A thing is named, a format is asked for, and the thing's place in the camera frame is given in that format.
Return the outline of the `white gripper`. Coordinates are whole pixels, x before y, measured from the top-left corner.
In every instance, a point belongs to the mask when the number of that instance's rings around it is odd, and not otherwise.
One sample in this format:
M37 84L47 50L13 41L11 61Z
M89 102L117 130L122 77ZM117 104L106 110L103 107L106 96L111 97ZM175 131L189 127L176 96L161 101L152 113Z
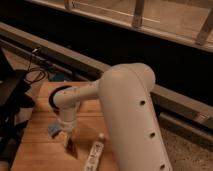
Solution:
M77 118L76 113L74 112L68 112L68 111L62 111L59 114L59 124L61 126L61 129L65 132L71 133L70 139L75 142L77 137ZM63 131L60 131L58 134L58 138L63 146L66 145L66 133Z

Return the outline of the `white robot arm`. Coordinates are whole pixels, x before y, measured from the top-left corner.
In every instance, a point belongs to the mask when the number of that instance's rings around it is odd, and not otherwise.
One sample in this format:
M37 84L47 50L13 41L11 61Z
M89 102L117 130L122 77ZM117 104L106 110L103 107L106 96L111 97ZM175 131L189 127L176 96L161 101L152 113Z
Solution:
M77 105L97 98L119 171L173 171L155 114L153 70L143 63L118 64L79 88L59 87L49 103L62 129L76 127Z

